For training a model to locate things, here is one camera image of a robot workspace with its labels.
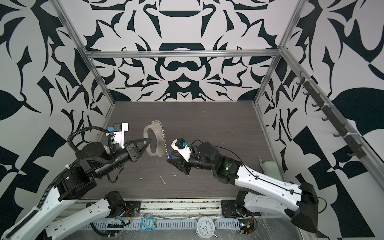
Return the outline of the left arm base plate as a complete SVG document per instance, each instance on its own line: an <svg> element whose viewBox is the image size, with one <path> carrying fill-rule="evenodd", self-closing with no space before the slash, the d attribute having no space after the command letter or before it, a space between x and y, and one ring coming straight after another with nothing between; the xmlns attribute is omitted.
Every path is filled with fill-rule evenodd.
<svg viewBox="0 0 384 240"><path fill-rule="evenodd" d="M122 218L132 218L139 215L141 211L141 201L125 201L123 212L120 215Z"/></svg>

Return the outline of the keyring with chain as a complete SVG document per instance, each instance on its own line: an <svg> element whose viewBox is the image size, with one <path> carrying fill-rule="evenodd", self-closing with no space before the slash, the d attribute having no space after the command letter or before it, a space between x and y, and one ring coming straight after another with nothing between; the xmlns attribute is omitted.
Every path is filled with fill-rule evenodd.
<svg viewBox="0 0 384 240"><path fill-rule="evenodd" d="M154 120L150 125L144 128L144 138L149 138L149 133L152 131L155 138L152 138L152 142L147 147L147 153L150 157L168 157L169 151L166 143L166 134L162 123L159 120Z"/></svg>

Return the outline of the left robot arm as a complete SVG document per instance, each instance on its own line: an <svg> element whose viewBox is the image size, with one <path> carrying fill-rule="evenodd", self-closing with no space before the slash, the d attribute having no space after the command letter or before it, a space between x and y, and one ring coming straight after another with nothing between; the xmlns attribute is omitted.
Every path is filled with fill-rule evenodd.
<svg viewBox="0 0 384 240"><path fill-rule="evenodd" d="M100 142L76 150L76 161L66 167L47 187L39 203L18 223L5 230L3 240L63 239L102 218L120 216L126 203L118 191L111 191L84 210L61 221L55 218L97 186L97 179L122 170L126 162L136 162L151 144L151 138L131 140L122 148L107 152Z"/></svg>

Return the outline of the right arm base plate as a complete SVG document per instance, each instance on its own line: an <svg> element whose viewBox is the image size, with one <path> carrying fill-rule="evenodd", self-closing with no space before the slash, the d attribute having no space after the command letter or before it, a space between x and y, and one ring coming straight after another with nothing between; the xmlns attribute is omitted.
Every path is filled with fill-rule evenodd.
<svg viewBox="0 0 384 240"><path fill-rule="evenodd" d="M221 200L221 209L224 218L241 218L246 215L235 207L235 200Z"/></svg>

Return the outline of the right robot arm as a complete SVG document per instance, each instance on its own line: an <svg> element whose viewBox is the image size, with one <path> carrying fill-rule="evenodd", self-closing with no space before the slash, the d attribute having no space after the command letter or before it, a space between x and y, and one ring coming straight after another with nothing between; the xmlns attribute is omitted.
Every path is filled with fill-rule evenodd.
<svg viewBox="0 0 384 240"><path fill-rule="evenodd" d="M172 155L180 157L167 162L189 175L191 168L211 171L223 184L245 188L235 201L242 215L270 213L290 219L291 223L310 233L318 232L319 200L313 185L286 183L251 169L241 160L234 160L219 152L209 142L193 146L183 138L172 142Z"/></svg>

